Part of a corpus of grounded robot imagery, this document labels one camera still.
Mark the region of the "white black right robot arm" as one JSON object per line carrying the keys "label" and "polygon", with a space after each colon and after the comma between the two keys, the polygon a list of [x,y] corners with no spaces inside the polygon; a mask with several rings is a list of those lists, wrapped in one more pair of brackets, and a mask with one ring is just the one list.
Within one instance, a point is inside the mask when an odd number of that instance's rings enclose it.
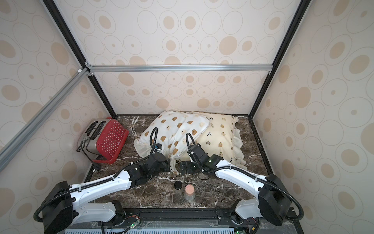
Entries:
{"label": "white black right robot arm", "polygon": [[299,221],[304,217],[301,204],[274,174],[264,176],[248,172],[218,155],[183,161],[180,169],[183,175],[214,174],[252,194],[253,199],[240,200],[234,207],[235,214],[241,219],[262,217],[275,226],[282,226],[285,220]]}

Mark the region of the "cream teddy bear pillow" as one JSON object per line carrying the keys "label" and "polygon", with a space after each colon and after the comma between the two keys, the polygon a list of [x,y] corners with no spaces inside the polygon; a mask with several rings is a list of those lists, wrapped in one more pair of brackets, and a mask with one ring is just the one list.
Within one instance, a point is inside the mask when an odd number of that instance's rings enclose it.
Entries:
{"label": "cream teddy bear pillow", "polygon": [[231,115],[195,112],[209,120],[209,127],[195,140],[209,155],[216,154],[231,164],[247,169],[241,147],[240,130],[235,126],[239,119]]}

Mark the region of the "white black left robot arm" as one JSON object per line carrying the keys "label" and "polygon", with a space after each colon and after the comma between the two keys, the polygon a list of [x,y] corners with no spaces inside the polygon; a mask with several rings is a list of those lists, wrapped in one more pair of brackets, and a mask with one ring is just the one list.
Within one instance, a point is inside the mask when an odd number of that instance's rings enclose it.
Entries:
{"label": "white black left robot arm", "polygon": [[114,175],[81,184],[59,182],[36,209],[33,219],[43,224],[46,234],[58,233],[78,220],[80,207],[111,193],[143,185],[159,173],[169,171],[170,160],[161,153],[153,153]]}

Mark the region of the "white brown bear pillow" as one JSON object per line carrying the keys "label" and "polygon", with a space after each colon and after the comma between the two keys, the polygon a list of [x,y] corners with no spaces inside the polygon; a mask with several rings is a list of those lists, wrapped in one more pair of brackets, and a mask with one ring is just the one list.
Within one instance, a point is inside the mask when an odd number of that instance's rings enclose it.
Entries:
{"label": "white brown bear pillow", "polygon": [[207,117],[194,113],[164,111],[134,140],[134,148],[144,158],[151,152],[151,143],[161,144],[161,153],[170,159],[170,170],[177,173],[176,161],[187,152],[186,134],[196,140],[210,126]]}

